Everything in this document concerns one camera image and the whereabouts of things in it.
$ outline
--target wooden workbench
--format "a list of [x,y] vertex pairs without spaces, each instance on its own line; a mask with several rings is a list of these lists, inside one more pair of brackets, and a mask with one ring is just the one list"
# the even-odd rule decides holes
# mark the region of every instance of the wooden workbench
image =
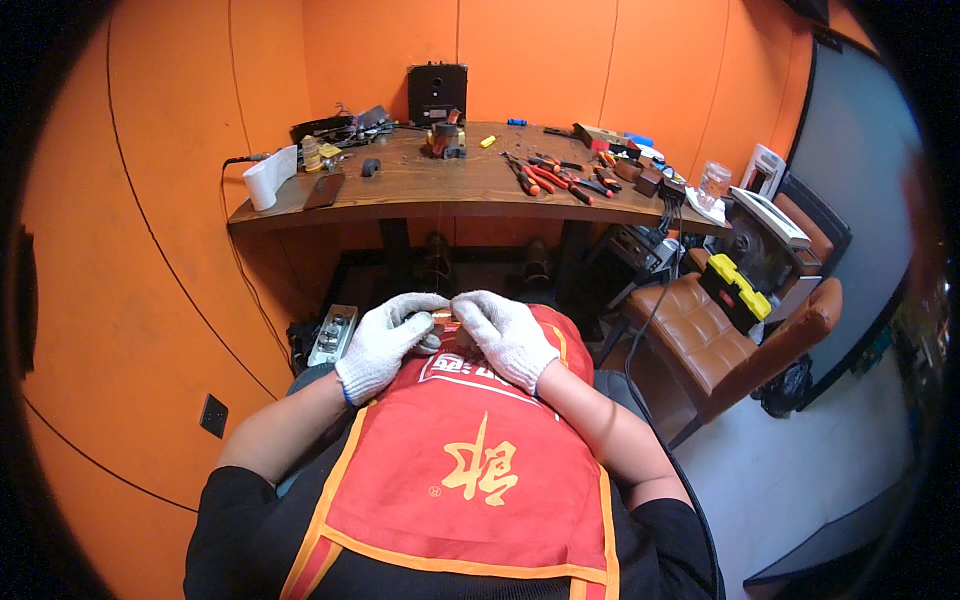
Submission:
[[[382,135],[382,143],[347,149],[354,154],[340,163],[347,179],[333,206],[303,210],[303,203],[320,173],[298,172],[276,193],[276,204],[253,210],[247,199],[228,220],[230,231],[295,228],[320,223],[401,219],[406,217],[532,217],[593,223],[656,226],[663,202],[636,192],[631,185],[613,199],[594,198],[587,206],[569,192],[557,189],[537,198],[523,193],[513,172],[498,153],[508,151],[521,159],[534,152],[586,164],[589,150],[577,140],[547,135],[537,127],[520,128],[502,123],[469,122],[466,159],[441,160],[423,153],[425,132],[397,130]],[[480,140],[496,135],[489,148]],[[360,177],[365,158],[380,159],[381,171]],[[684,231],[723,237],[729,227],[710,223],[689,206],[684,207]]]

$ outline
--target chair seat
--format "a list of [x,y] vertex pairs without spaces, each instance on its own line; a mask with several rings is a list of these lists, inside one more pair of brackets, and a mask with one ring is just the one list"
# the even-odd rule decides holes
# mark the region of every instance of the chair seat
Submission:
[[[651,348],[677,378],[694,405],[708,401],[714,388],[738,364],[756,352],[756,344],[733,327],[691,273],[670,284],[646,330]],[[663,288],[634,291],[624,313],[634,326],[647,322]]]

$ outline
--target yellow logo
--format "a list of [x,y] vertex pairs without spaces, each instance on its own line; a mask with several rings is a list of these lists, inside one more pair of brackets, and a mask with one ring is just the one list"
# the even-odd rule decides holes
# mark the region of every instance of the yellow logo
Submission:
[[[453,458],[457,459],[457,467],[441,483],[448,488],[464,486],[464,499],[466,500],[471,500],[476,493],[476,489],[480,488],[481,492],[490,494],[485,498],[487,504],[503,506],[503,498],[500,496],[506,490],[515,486],[519,479],[516,475],[506,474],[510,472],[510,461],[514,458],[516,447],[509,442],[501,442],[496,448],[484,449],[483,443],[486,435],[487,413],[484,412],[475,443],[456,442],[444,446],[444,451],[449,452],[453,455]],[[469,452],[469,468],[467,467],[467,459],[462,452]],[[484,456],[482,464],[480,462],[481,452]]]

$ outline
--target hand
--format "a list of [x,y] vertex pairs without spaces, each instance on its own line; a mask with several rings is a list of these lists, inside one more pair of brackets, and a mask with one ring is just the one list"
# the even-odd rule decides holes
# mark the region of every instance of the hand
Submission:
[[[449,300],[437,294],[401,294],[364,315],[347,354],[334,365],[347,402],[363,406],[387,387],[400,370],[403,355],[411,348],[425,354],[436,352],[440,338],[428,311],[449,304]],[[410,313],[416,314],[404,321]]]
[[546,366],[560,357],[526,304],[477,290],[455,297],[450,305],[491,367],[530,394]]

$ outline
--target glass cup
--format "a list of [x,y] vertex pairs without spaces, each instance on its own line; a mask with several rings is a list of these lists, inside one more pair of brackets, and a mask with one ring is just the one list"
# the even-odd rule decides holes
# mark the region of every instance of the glass cup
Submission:
[[719,162],[708,160],[704,165],[704,174],[700,177],[700,187],[697,192],[710,204],[715,203],[730,191],[730,169]]

